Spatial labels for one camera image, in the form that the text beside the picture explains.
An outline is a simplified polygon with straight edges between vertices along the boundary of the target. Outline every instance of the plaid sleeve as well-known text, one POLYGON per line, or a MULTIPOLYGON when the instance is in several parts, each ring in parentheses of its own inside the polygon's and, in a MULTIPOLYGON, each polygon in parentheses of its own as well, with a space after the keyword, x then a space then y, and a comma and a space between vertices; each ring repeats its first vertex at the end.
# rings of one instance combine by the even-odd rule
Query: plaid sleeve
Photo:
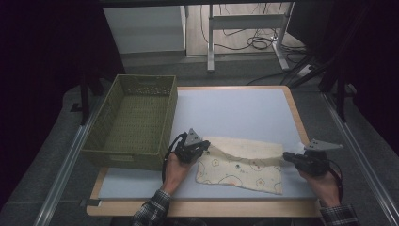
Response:
POLYGON ((157 190, 152 198, 145 202, 132 218, 133 226, 162 225, 167 217, 170 196, 163 190, 157 190))
POLYGON ((360 226, 352 205, 321 208, 320 212, 327 226, 360 226))

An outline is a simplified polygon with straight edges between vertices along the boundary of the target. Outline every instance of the person's left hand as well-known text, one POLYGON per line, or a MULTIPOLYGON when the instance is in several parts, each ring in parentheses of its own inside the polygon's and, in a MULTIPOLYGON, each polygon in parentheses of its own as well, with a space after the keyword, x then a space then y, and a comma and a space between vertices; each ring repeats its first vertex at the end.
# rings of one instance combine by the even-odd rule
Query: person's left hand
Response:
POLYGON ((167 192, 170 196, 173 195, 193 165, 194 163, 181 163, 176 154, 171 153, 167 162, 165 182, 162 184, 161 189, 167 192))

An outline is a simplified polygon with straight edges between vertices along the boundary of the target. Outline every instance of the patterned fabric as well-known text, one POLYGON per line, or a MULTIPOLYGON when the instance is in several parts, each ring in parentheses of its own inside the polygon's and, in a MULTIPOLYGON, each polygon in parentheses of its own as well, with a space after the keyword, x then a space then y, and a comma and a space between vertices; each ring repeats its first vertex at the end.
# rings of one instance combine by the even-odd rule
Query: patterned fabric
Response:
MULTIPOLYGON (((167 218, 170 196, 163 190, 143 204, 132 217, 133 226, 206 226, 199 218, 167 218)), ((320 210, 327 226, 360 226, 352 205, 322 208, 320 210)))
POLYGON ((167 218, 170 196, 163 190, 157 190, 155 195, 141 206, 132 217, 133 226, 206 226, 198 218, 167 218))
POLYGON ((352 205, 322 208, 320 212, 327 226, 360 226, 352 205))

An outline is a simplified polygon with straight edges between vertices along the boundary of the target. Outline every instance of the basket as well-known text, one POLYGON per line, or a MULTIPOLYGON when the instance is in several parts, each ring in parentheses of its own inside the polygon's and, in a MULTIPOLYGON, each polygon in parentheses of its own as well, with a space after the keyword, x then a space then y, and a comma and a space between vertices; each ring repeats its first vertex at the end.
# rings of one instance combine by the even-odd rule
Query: basket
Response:
POLYGON ((119 74, 82 154, 98 167, 161 170, 177 104, 175 76, 119 74))

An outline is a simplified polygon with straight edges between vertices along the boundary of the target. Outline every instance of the folded cloth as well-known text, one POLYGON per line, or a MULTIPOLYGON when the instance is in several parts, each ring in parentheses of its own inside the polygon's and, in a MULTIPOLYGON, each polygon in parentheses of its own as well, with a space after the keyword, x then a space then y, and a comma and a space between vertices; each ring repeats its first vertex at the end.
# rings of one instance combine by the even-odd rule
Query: folded cloth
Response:
POLYGON ((196 180, 282 194, 281 144, 228 137, 204 137, 211 146, 199 159, 196 180))

